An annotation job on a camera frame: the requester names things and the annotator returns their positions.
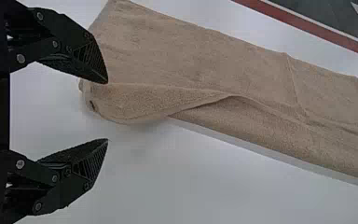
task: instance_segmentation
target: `screw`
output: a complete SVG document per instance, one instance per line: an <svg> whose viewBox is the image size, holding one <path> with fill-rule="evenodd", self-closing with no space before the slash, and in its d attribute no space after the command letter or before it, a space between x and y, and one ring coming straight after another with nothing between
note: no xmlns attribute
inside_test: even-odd
<svg viewBox="0 0 358 224"><path fill-rule="evenodd" d="M85 33L84 33L84 37L85 37L86 39L89 39L89 38L90 38L89 32L85 32Z"/></svg>
<svg viewBox="0 0 358 224"><path fill-rule="evenodd" d="M36 13L36 17L37 17L40 21L42 21L42 20L45 18L45 17L43 16L43 14L40 13L40 12Z"/></svg>
<svg viewBox="0 0 358 224"><path fill-rule="evenodd" d="M68 51L68 53L72 53L72 48L71 48L71 46L66 46L66 51Z"/></svg>
<svg viewBox="0 0 358 224"><path fill-rule="evenodd" d="M37 203L37 204L34 206L34 210L35 210L36 212L39 212L41 209L42 209L42 203Z"/></svg>
<svg viewBox="0 0 358 224"><path fill-rule="evenodd" d="M19 170L24 168L24 165L25 165L25 161L23 161L23 160L19 160L19 161L16 162L16 167Z"/></svg>
<svg viewBox="0 0 358 224"><path fill-rule="evenodd" d="M89 183L84 184L83 189L85 191L89 190L90 189L90 184Z"/></svg>
<svg viewBox="0 0 358 224"><path fill-rule="evenodd" d="M53 40L53 47L56 49L58 47L57 41Z"/></svg>
<svg viewBox="0 0 358 224"><path fill-rule="evenodd" d="M17 62L19 63L25 63L25 56L22 54L17 55Z"/></svg>
<svg viewBox="0 0 358 224"><path fill-rule="evenodd" d="M56 183L58 181L58 176L54 175L51 180L53 181L53 183Z"/></svg>
<svg viewBox="0 0 358 224"><path fill-rule="evenodd" d="M67 169L65 170L65 172L64 172L64 175L65 175L65 176L69 176L69 175L71 175L71 173L72 173L71 169L70 169L70 168L67 168Z"/></svg>

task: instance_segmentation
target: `folded towel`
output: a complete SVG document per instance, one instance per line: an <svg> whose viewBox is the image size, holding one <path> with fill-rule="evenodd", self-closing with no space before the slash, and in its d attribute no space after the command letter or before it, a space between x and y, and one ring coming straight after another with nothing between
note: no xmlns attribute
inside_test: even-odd
<svg viewBox="0 0 358 224"><path fill-rule="evenodd" d="M92 24L110 83L82 80L124 124L170 116L358 177L358 78L110 0Z"/></svg>

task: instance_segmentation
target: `white table surface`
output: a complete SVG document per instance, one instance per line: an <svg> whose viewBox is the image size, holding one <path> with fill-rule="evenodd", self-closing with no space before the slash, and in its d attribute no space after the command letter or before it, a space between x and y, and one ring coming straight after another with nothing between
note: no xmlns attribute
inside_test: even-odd
<svg viewBox="0 0 358 224"><path fill-rule="evenodd" d="M85 27L106 0L21 0ZM136 0L306 62L358 76L358 55L228 0ZM167 119L122 126L88 111L78 79L40 64L12 74L11 148L37 160L95 138L110 146L93 190L27 223L358 224L358 186L259 155Z"/></svg>

